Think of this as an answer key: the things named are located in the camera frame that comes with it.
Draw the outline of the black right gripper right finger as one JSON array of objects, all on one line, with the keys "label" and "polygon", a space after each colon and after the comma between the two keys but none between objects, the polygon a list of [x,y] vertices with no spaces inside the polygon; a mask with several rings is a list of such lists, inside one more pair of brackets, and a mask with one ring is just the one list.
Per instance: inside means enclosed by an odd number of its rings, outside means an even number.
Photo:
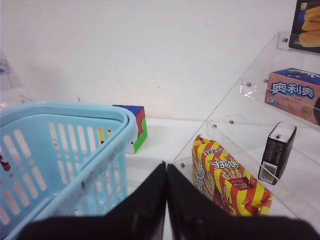
[{"label": "black right gripper right finger", "polygon": [[168,212],[174,240],[318,240],[306,221],[283,216],[232,216],[168,164]]}]

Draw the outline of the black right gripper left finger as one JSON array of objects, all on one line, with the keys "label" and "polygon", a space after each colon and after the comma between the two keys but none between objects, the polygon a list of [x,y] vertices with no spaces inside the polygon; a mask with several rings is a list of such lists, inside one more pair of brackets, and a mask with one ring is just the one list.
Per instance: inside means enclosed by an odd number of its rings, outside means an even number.
[{"label": "black right gripper left finger", "polygon": [[167,168],[160,163],[142,184],[101,216],[49,217],[29,223],[19,240],[161,240]]}]

